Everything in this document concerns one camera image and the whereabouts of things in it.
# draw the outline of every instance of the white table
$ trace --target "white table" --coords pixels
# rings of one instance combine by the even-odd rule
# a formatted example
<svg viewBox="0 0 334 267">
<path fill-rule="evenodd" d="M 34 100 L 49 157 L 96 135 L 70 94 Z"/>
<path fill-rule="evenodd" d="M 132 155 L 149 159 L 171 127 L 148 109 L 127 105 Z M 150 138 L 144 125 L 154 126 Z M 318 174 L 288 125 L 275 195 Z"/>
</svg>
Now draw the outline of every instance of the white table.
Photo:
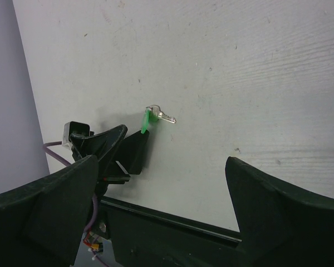
<svg viewBox="0 0 334 267">
<path fill-rule="evenodd" d="M 14 5 L 45 142 L 71 120 L 131 134 L 152 104 L 177 118 L 107 195 L 238 230 L 224 175 L 237 156 L 334 197 L 334 1 Z"/>
</svg>

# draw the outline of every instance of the table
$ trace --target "table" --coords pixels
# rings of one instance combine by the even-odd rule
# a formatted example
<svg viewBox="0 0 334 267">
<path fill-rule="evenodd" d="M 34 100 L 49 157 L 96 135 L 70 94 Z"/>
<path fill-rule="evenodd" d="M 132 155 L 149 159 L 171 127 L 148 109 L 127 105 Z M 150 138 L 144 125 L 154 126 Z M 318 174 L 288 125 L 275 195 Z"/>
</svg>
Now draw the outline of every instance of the table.
<svg viewBox="0 0 334 267">
<path fill-rule="evenodd" d="M 132 134 L 152 104 L 177 119 L 152 130 L 143 173 L 107 195 L 238 230 L 224 174 L 236 156 L 334 197 L 334 1 L 14 6 L 45 142 L 72 120 Z"/>
</svg>

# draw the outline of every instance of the green key tag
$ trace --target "green key tag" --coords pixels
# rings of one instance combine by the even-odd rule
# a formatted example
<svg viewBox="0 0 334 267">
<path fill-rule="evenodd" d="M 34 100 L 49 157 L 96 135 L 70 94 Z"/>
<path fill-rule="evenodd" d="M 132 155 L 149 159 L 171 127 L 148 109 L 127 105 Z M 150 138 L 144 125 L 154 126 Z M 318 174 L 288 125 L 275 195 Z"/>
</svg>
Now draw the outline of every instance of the green key tag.
<svg viewBox="0 0 334 267">
<path fill-rule="evenodd" d="M 141 127 L 141 133 L 144 134 L 149 127 L 149 118 L 150 118 L 150 108 L 146 108 L 144 118 L 143 118 L 143 125 Z"/>
</svg>

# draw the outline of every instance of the table surface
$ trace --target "table surface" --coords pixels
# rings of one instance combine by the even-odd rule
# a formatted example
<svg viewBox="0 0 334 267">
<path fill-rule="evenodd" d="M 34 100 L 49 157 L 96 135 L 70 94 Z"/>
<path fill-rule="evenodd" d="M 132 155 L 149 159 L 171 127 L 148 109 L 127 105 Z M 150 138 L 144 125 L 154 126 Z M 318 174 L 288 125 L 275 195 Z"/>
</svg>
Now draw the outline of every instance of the table surface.
<svg viewBox="0 0 334 267">
<path fill-rule="evenodd" d="M 152 129 L 143 173 L 107 195 L 238 230 L 224 173 L 236 156 L 334 197 L 334 1 L 14 6 L 45 142 L 72 120 L 132 134 L 152 104 L 177 119 Z"/>
</svg>

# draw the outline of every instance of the key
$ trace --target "key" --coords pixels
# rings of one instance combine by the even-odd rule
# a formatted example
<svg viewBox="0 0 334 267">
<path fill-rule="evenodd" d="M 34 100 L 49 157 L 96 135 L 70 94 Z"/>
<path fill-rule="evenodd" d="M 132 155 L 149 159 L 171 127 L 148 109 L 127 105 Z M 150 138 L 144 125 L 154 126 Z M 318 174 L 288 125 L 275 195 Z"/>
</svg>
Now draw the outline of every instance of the key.
<svg viewBox="0 0 334 267">
<path fill-rule="evenodd" d="M 175 117 L 170 117 L 170 116 L 166 115 L 165 113 L 163 113 L 160 106 L 158 106 L 158 105 L 152 105 L 152 106 L 149 106 L 147 108 L 150 109 L 151 115 L 154 119 L 164 120 L 164 121 L 167 121 L 167 122 L 170 122 L 170 123 L 176 123 L 177 122 Z"/>
</svg>

